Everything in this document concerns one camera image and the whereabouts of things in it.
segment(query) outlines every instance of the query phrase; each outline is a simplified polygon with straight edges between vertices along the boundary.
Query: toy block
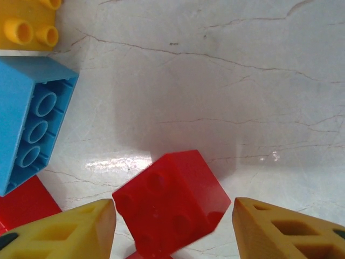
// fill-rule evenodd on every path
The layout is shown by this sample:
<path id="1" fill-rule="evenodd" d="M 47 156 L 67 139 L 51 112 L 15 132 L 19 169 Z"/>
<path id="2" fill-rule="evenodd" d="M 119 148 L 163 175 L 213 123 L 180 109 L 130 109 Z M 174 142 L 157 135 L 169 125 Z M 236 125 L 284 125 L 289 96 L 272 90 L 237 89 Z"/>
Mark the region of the toy block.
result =
<path id="1" fill-rule="evenodd" d="M 115 226 L 113 200 L 95 201 L 7 232 L 0 258 L 109 259 Z"/>
<path id="2" fill-rule="evenodd" d="M 60 212 L 55 200 L 35 175 L 13 192 L 0 197 L 0 235 Z"/>
<path id="3" fill-rule="evenodd" d="M 59 40 L 55 11 L 61 0 L 0 1 L 0 49 L 52 50 Z"/>
<path id="4" fill-rule="evenodd" d="M 0 57 L 0 196 L 48 165 L 77 79 L 51 58 Z"/>
<path id="5" fill-rule="evenodd" d="M 213 232 L 231 201 L 197 150 L 166 154 L 113 193 L 144 258 L 165 258 Z"/>
<path id="6" fill-rule="evenodd" d="M 241 259 L 344 259 L 345 227 L 268 203 L 236 198 Z"/>

